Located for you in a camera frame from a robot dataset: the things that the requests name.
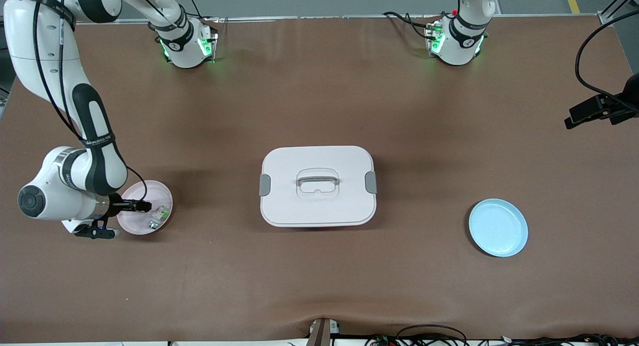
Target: round plate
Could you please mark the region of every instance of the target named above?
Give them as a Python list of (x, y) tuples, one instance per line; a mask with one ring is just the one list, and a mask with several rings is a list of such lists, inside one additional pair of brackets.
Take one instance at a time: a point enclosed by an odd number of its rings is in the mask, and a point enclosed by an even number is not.
[(470, 212), (468, 227), (482, 250), (496, 257), (520, 252), (528, 241), (528, 225), (520, 210), (508, 201), (481, 201)]
[[(155, 180), (145, 180), (148, 192), (144, 201), (151, 203), (151, 211), (120, 212), (118, 222), (122, 230), (134, 235), (151, 234), (159, 230), (171, 216), (173, 210), (173, 196), (166, 185)], [(144, 184), (138, 182), (126, 189), (122, 198), (125, 200), (138, 200), (144, 195)]]

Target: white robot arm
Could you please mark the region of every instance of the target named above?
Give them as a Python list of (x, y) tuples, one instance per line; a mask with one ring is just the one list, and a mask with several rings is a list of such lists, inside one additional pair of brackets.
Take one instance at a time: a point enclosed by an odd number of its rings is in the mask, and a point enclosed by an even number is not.
[[(145, 14), (166, 53), (178, 67), (210, 58), (203, 48), (211, 31), (187, 18), (175, 0), (126, 0)], [(84, 148), (62, 146), (49, 152), (38, 175), (24, 186), (18, 205), (27, 216), (62, 221), (77, 236), (112, 239), (116, 230), (98, 227), (121, 211), (148, 212), (150, 203), (121, 200), (127, 167), (118, 151), (105, 107), (80, 64), (73, 36), (76, 20), (114, 21), (122, 0), (7, 0), (4, 28), (18, 78), (29, 91), (52, 102), (79, 132)], [(71, 129), (72, 124), (66, 121)]]
[(492, 0), (459, 0), (454, 16), (445, 16), (434, 23), (427, 41), (433, 55), (451, 65), (463, 65), (479, 52), (486, 26), (495, 14)]

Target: white lid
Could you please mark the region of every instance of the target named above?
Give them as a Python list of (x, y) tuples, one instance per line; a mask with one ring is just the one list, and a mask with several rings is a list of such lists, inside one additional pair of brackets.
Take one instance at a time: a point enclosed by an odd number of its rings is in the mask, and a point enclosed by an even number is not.
[(376, 209), (370, 154), (359, 146), (302, 146), (271, 151), (262, 164), (260, 206), (270, 225), (361, 225)]

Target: pink plate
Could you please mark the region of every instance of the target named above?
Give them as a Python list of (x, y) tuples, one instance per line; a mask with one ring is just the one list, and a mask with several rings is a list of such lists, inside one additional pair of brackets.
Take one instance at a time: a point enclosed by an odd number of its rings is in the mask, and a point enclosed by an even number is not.
[[(166, 185), (155, 180), (146, 180), (148, 192), (144, 201), (151, 203), (151, 211), (120, 212), (118, 222), (122, 230), (133, 235), (146, 235), (159, 230), (171, 216), (173, 210), (173, 196)], [(144, 195), (144, 184), (138, 182), (126, 189), (122, 198), (137, 200)]]

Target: light blue plate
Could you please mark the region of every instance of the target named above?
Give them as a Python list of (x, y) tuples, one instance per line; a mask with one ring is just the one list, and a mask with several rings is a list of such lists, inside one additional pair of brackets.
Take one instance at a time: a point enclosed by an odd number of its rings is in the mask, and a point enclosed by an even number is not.
[(487, 199), (470, 212), (468, 227), (482, 250), (496, 257), (520, 252), (528, 241), (528, 225), (520, 210), (508, 201)]

